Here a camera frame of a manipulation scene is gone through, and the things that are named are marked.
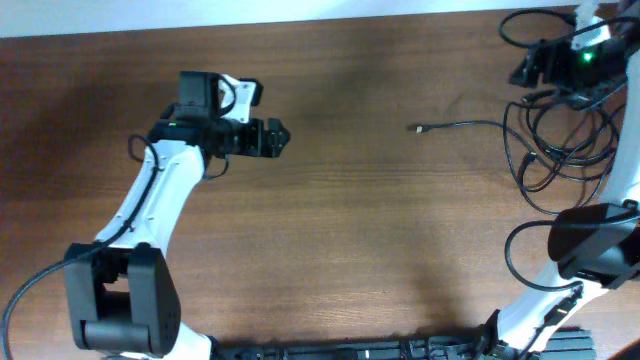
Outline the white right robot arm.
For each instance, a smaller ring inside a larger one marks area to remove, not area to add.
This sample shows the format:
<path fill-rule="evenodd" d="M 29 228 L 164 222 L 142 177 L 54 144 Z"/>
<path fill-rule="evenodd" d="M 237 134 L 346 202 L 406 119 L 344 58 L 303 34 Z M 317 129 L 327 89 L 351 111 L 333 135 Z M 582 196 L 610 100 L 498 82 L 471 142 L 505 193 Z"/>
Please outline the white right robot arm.
<path fill-rule="evenodd" d="M 525 293 L 494 312 L 476 344 L 477 357 L 538 359 L 556 331 L 588 302 L 639 276 L 639 4 L 622 1 L 617 17 L 596 17 L 586 1 L 565 20 L 565 36 L 524 44 L 525 60 L 511 83 L 556 87 L 576 111 L 627 89 L 617 149 L 602 173 L 598 202 L 553 214 L 546 225 L 549 261 Z"/>

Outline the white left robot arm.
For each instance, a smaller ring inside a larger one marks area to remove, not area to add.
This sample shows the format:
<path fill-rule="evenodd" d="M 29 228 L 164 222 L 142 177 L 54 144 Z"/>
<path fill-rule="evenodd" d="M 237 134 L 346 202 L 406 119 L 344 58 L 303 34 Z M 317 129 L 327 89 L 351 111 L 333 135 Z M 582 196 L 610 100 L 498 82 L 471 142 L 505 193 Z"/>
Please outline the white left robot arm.
<path fill-rule="evenodd" d="M 212 359 L 216 341 L 187 326 L 166 263 L 172 233 L 212 159 L 277 158 L 290 140 L 277 119 L 254 118 L 253 78 L 183 71 L 179 98 L 141 137 L 141 169 L 90 244 L 72 244 L 64 280 L 72 336 L 82 350 L 117 359 Z"/>

